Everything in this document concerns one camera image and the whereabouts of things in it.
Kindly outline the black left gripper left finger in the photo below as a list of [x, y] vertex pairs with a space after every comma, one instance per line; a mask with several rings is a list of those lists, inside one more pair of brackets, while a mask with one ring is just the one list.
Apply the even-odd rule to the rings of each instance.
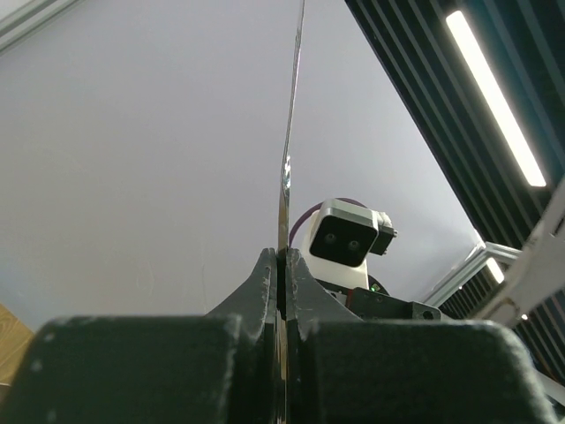
[[266, 249], [208, 314], [46, 322], [7, 395], [10, 423], [273, 423], [277, 264]]

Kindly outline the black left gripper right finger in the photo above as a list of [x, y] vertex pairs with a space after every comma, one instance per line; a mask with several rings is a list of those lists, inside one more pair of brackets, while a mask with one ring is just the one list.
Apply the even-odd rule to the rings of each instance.
[[365, 321], [285, 267], [291, 423], [553, 423], [520, 339], [493, 322]]

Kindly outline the steel kitchen tongs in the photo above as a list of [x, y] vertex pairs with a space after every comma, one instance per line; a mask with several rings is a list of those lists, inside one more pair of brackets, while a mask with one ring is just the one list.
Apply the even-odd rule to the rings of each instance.
[[301, 57], [302, 35], [305, 23], [305, 0], [299, 2], [298, 23], [294, 41], [292, 77], [290, 86], [290, 104], [285, 131], [282, 165], [280, 172], [280, 192], [277, 218], [277, 292], [275, 321], [275, 353], [277, 359], [276, 378], [276, 413], [275, 423], [288, 422], [288, 341], [286, 324], [286, 269], [287, 256], [290, 250], [290, 188], [291, 188], [291, 153], [290, 141], [294, 120], [295, 103], [298, 89], [298, 75]]

